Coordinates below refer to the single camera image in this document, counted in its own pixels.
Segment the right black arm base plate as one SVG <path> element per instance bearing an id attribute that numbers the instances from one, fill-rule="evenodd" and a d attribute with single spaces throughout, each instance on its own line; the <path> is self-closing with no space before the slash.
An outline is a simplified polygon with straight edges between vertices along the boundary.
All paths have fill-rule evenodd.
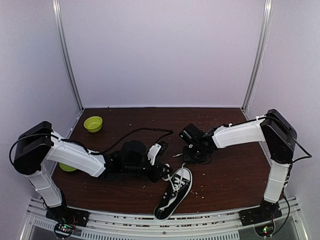
<path id="1" fill-rule="evenodd" d="M 241 210 L 238 214 L 242 226 L 260 224 L 263 222 L 271 221 L 272 218 L 279 218 L 283 215 L 281 210 L 275 210 L 275 212 L 271 212 L 259 207 Z"/>

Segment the black white canvas sneaker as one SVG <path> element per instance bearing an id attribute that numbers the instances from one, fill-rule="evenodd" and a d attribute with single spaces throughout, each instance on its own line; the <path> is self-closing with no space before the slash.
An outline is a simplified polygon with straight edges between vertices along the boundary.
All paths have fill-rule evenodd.
<path id="1" fill-rule="evenodd" d="M 153 211 L 153 215 L 158 221 L 168 220 L 189 194 L 193 186 L 193 174 L 183 163 L 178 170 L 165 180 L 168 182 L 168 186 Z"/>

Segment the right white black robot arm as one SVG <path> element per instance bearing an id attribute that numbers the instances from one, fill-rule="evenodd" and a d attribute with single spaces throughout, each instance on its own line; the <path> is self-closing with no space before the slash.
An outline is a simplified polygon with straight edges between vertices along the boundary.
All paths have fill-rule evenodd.
<path id="1" fill-rule="evenodd" d="M 271 167 L 262 206 L 256 210 L 259 220 L 268 220 L 275 212 L 276 204 L 289 181 L 293 165 L 297 132 L 276 110 L 236 124 L 223 124 L 204 132 L 190 123 L 179 133 L 186 143 L 182 149 L 183 161 L 203 163 L 214 151 L 248 143 L 266 143 Z"/>

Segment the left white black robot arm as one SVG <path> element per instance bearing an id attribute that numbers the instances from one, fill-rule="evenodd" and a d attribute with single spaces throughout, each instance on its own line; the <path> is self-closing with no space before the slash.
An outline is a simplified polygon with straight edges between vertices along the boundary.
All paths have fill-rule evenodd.
<path id="1" fill-rule="evenodd" d="M 93 151 L 79 141 L 63 138 L 53 131 L 52 124 L 42 121 L 18 137 L 9 150 L 14 169 L 26 176 L 52 213 L 61 222 L 72 218 L 65 206 L 62 191 L 47 172 L 44 161 L 64 164 L 94 178 L 124 174 L 146 176 L 155 183 L 169 175 L 172 169 L 158 161 L 168 144 L 160 140 L 147 148 L 138 140 L 125 142 L 119 150 Z"/>

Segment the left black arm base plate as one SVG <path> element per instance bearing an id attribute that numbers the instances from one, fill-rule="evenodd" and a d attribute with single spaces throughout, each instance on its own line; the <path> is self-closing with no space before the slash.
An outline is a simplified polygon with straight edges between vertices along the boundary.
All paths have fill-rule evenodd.
<path id="1" fill-rule="evenodd" d="M 76 227 L 86 227 L 90 213 L 74 208 L 49 208 L 45 217 L 58 223 L 65 223 Z"/>

